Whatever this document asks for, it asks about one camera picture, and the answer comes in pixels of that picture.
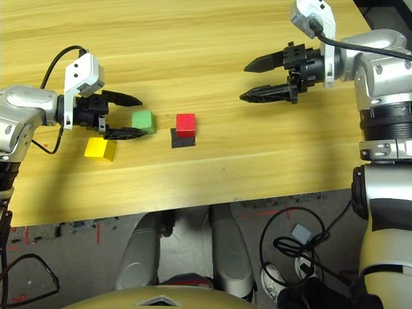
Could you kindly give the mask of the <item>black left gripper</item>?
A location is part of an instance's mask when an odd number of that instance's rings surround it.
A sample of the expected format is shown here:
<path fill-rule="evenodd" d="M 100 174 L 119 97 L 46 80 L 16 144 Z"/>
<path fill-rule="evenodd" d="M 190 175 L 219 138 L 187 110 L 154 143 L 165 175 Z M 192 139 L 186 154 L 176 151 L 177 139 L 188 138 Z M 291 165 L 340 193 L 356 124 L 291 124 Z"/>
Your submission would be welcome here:
<path fill-rule="evenodd" d="M 102 90 L 101 95 L 91 95 L 87 98 L 77 97 L 77 106 L 73 108 L 73 125 L 104 133 L 105 140 L 131 140 L 147 134 L 147 131 L 133 127 L 106 129 L 106 115 L 109 113 L 109 102 L 117 106 L 143 105 L 136 97 L 107 90 Z"/>

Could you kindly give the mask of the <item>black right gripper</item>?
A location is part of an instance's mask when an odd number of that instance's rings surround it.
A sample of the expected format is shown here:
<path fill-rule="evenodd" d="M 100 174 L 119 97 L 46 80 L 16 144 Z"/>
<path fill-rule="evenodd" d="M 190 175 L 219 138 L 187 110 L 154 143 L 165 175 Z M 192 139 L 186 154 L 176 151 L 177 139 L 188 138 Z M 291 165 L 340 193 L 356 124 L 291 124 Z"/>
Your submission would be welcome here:
<path fill-rule="evenodd" d="M 249 103 L 287 101 L 297 103 L 299 93 L 324 81 L 324 57 L 320 49 L 306 48 L 304 44 L 289 42 L 282 51 L 257 57 L 244 71 L 263 73 L 283 66 L 288 71 L 287 84 L 259 86 L 241 94 L 239 99 Z"/>

